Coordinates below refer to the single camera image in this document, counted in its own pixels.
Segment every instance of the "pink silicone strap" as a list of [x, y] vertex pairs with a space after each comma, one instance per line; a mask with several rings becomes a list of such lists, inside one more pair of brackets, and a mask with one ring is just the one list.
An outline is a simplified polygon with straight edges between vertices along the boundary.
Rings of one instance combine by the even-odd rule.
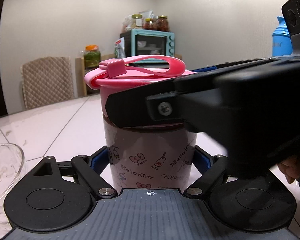
[[[126, 66], [126, 64], [133, 63], [139, 60], [154, 58], [163, 59], [169, 63], [169, 69], [165, 72], [156, 72], [145, 68]], [[95, 80], [103, 78], [114, 78], [126, 74], [127, 70], [133, 69], [142, 73], [152, 74], [157, 77], [177, 77], [181, 76], [185, 71], [185, 64], [182, 60], [175, 57], [164, 55], [142, 55], [127, 58], [113, 58], [101, 61], [99, 68], [90, 71], [84, 77], [86, 84], [92, 89], [99, 89], [100, 86], [95, 84]]]

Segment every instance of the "oven window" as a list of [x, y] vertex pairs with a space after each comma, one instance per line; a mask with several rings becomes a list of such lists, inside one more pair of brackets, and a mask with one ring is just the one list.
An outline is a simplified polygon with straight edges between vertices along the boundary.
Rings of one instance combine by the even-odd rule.
[[166, 37], [136, 35], [136, 56], [166, 55]]

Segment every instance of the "quilted chair cushion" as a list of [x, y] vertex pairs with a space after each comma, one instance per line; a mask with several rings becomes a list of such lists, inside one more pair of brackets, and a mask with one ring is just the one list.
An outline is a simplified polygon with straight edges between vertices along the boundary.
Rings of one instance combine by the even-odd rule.
[[74, 98], [70, 59], [45, 57], [21, 67], [26, 109]]

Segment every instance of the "glass jar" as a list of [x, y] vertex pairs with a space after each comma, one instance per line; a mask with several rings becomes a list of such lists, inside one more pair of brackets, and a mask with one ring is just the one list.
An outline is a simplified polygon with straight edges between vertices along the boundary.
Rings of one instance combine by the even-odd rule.
[[101, 53], [99, 51], [99, 46], [88, 45], [86, 46], [86, 51], [84, 52], [84, 66], [85, 68], [98, 67], [101, 61]]
[[132, 15], [131, 29], [143, 29], [143, 20], [141, 14]]
[[157, 19], [157, 30], [161, 32], [169, 32], [168, 16], [161, 15]]
[[156, 31], [157, 30], [157, 20], [147, 18], [146, 22], [145, 22], [145, 25], [144, 25], [144, 29], [145, 30]]

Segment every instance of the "jar with red food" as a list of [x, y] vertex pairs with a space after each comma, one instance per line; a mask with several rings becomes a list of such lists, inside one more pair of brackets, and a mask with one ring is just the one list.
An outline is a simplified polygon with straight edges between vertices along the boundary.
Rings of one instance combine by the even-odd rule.
[[147, 18], [146, 22], [145, 22], [145, 25], [144, 25], [144, 29], [145, 30], [156, 31], [157, 30], [157, 20]]
[[161, 15], [157, 19], [157, 30], [161, 32], [169, 32], [168, 16]]

